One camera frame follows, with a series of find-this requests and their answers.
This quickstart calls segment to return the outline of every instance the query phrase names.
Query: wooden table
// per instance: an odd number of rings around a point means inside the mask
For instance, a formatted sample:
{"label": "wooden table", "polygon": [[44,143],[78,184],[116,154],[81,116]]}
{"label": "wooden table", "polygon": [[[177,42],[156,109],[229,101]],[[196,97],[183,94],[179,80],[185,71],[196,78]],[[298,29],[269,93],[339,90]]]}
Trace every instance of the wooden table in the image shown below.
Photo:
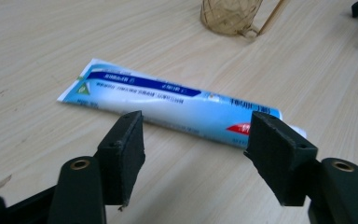
{"label": "wooden table", "polygon": [[[205,29],[200,0],[0,0],[0,195],[12,205],[55,185],[118,119],[56,102],[91,58],[278,107],[318,160],[358,164],[354,2],[291,1],[248,42]],[[144,133],[130,206],[107,206],[109,223],[309,223],[309,200],[281,207],[241,148],[148,123]]]}

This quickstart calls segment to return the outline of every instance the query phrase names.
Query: screw hole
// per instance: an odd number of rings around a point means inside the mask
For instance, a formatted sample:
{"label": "screw hole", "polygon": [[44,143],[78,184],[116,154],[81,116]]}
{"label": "screw hole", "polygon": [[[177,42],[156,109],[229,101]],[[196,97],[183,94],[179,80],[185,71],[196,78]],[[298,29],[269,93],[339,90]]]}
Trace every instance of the screw hole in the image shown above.
{"label": "screw hole", "polygon": [[87,160],[74,161],[71,164],[71,169],[72,170],[81,170],[81,169],[88,167],[89,165],[90,165],[90,161],[87,161]]}
{"label": "screw hole", "polygon": [[338,170],[344,171],[344,172],[353,172],[354,171],[354,168],[351,165],[349,165],[343,161],[334,161],[333,166],[336,167]]}
{"label": "screw hole", "polygon": [[307,145],[300,143],[300,144],[298,144],[297,147],[299,147],[299,148],[307,148]]}

